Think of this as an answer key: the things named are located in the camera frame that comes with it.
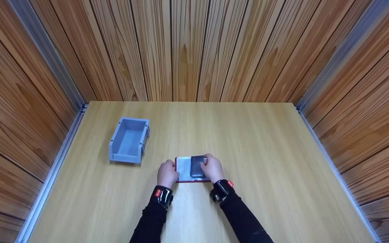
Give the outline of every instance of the finger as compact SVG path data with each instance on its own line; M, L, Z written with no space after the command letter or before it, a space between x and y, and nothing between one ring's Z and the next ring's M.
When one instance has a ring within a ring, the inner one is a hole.
M214 158L214 156L212 154L210 154L210 153L204 154L204 157L207 157L207 159Z
M167 164L171 164L172 166L175 166L175 163L172 161L172 160L166 160L166 162L165 163L167 163Z
M204 163L201 163L201 169L205 174L205 170L207 169L207 166Z

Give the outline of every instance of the light wood tabletop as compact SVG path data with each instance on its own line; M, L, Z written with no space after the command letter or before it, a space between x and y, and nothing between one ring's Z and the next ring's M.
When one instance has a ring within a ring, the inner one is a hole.
M140 166L110 163L122 116L150 120ZM128 242L159 165L212 153L276 243L373 242L291 103L91 102L29 242ZM237 242L211 183L174 187L162 242Z

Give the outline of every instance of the wristband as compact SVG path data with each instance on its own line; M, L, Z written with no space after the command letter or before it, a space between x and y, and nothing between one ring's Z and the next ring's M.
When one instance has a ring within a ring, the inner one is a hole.
M158 203L164 209L168 209L172 203L173 195L172 190L165 186L156 186L151 194L150 201Z
M221 203L225 197L235 193L232 181L219 180L213 184L214 188L210 192L210 197L215 203Z

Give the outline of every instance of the card holder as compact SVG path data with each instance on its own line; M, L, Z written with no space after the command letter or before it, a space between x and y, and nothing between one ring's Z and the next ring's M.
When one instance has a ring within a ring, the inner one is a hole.
M191 157L191 166L190 166L190 176L191 177L205 177L204 172L201 168L201 163L204 162L204 156L198 155L198 156L192 156Z

